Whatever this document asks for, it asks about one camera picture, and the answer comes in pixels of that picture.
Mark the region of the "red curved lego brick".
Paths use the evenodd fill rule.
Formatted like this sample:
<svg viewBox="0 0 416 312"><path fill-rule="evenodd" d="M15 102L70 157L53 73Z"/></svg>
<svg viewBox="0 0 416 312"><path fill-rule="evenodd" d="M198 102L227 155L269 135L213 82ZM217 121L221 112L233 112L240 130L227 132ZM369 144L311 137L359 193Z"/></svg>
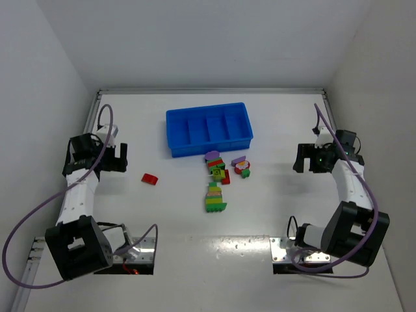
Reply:
<svg viewBox="0 0 416 312"><path fill-rule="evenodd" d="M142 176L141 182L147 183L149 185L156 185L158 180L159 178L157 176L145 173Z"/></svg>

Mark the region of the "red flower lego brick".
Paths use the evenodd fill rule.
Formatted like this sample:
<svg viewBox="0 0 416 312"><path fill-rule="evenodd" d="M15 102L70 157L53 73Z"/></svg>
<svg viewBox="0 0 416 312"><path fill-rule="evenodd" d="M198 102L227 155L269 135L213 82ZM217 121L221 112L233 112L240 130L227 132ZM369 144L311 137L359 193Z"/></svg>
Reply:
<svg viewBox="0 0 416 312"><path fill-rule="evenodd" d="M241 162L238 162L235 165L235 173L242 174L242 172L244 170L247 170L249 168L250 168L250 162L249 161L241 161Z"/></svg>

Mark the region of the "lime green lego brick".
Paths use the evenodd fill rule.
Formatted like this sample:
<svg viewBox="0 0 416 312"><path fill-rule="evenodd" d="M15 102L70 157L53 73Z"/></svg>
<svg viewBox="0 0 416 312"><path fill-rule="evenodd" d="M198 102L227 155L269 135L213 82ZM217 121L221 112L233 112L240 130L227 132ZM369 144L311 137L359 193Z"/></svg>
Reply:
<svg viewBox="0 0 416 312"><path fill-rule="evenodd" d="M226 178L225 170L221 168L213 168L211 174L213 176L213 181L215 182L221 182Z"/></svg>

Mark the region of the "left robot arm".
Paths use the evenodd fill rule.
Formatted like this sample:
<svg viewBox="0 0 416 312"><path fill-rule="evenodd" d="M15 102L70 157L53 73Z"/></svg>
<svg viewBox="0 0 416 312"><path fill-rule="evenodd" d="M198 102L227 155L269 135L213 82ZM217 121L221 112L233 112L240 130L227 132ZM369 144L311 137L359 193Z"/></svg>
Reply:
<svg viewBox="0 0 416 312"><path fill-rule="evenodd" d="M127 144L115 144L117 129L70 138L62 171L69 186L55 226L45 240L63 280L109 268L113 253L129 244L125 226L101 229L93 218L95 192L100 173L125 172Z"/></svg>

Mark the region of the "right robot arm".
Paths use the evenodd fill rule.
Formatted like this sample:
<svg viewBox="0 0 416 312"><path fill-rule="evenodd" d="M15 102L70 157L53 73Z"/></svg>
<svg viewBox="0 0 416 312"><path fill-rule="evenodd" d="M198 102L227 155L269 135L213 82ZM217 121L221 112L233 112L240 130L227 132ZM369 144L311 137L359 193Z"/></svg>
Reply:
<svg viewBox="0 0 416 312"><path fill-rule="evenodd" d="M356 133L337 130L335 136L348 160L325 127L314 129L317 141L299 144L293 170L304 171L304 160L309 159L309 171L314 174L330 173L335 180L340 204L325 227L303 224L296 230L294 245L316 248L325 254L342 258L369 232L374 218L372 200L361 183L364 160L354 149Z"/></svg>

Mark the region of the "blue divided plastic bin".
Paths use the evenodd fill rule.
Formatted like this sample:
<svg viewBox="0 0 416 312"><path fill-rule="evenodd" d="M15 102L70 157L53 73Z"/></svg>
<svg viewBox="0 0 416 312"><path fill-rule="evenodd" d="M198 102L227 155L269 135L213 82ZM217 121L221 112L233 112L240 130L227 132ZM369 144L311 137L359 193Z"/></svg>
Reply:
<svg viewBox="0 0 416 312"><path fill-rule="evenodd" d="M166 137L173 157L245 150L254 137L243 102L166 112Z"/></svg>

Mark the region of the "purple round lego brick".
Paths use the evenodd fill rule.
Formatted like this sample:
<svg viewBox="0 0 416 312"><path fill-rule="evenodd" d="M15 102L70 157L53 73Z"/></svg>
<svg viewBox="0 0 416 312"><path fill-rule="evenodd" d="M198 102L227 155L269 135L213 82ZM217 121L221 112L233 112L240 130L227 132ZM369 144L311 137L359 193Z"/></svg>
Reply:
<svg viewBox="0 0 416 312"><path fill-rule="evenodd" d="M205 161L213 161L220 157L220 153L218 151L210 151L205 154Z"/></svg>

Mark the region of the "green red striped lego stack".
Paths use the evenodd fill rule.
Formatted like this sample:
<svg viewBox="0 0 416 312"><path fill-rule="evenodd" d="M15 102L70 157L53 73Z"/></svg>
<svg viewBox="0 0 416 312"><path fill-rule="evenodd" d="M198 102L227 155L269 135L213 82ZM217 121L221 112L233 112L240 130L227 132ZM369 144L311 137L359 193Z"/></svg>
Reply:
<svg viewBox="0 0 416 312"><path fill-rule="evenodd" d="M219 168L219 169L223 170L226 167L226 165L225 165L225 163L224 163L224 161L222 160L221 157L216 158L216 159L212 159L210 161L207 161L206 165L207 165L208 169L210 169L210 170L212 170L213 168Z"/></svg>

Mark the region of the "green yellow lego stack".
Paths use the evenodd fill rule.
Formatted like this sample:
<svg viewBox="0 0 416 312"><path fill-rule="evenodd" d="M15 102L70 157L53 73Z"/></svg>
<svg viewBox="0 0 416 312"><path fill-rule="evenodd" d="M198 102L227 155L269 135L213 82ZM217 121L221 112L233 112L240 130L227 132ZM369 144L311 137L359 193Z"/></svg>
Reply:
<svg viewBox="0 0 416 312"><path fill-rule="evenodd" d="M227 203L223 201L222 189L216 182L210 182L205 195L205 211L207 213L219 213L225 211Z"/></svg>

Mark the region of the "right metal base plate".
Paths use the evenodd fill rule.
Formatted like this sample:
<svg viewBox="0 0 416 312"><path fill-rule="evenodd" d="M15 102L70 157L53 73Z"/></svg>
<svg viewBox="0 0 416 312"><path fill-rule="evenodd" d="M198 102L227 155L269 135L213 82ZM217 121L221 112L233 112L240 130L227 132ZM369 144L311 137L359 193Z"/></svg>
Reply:
<svg viewBox="0 0 416 312"><path fill-rule="evenodd" d="M294 242L287 237L271 237L270 251L273 265L291 264L291 259L298 248ZM328 264L331 263L331 257L322 252L306 251L297 255L295 261L298 264Z"/></svg>

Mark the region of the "metal base plate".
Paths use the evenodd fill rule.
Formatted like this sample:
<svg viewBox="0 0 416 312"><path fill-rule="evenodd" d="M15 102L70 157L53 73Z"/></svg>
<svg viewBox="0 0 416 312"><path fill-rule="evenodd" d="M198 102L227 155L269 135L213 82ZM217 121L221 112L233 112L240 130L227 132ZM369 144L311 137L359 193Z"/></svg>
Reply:
<svg viewBox="0 0 416 312"><path fill-rule="evenodd" d="M127 265L152 265L155 251L155 237L146 237L141 243L130 249L123 255L115 255L113 257L114 264Z"/></svg>
<svg viewBox="0 0 416 312"><path fill-rule="evenodd" d="M270 251L273 265L291 264L291 259L298 248L294 242L287 237L271 237ZM328 264L331 263L331 257L322 252L306 251L297 255L295 261L298 264Z"/></svg>

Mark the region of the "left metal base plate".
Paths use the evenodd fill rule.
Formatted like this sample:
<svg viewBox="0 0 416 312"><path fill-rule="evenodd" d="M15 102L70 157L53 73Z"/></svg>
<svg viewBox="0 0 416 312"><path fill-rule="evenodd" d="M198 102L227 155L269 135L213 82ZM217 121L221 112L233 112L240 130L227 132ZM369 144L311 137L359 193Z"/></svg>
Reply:
<svg viewBox="0 0 416 312"><path fill-rule="evenodd" d="M130 249L123 255L115 255L113 257L114 264L127 265L152 265L155 251L155 237L146 237L141 243Z"/></svg>

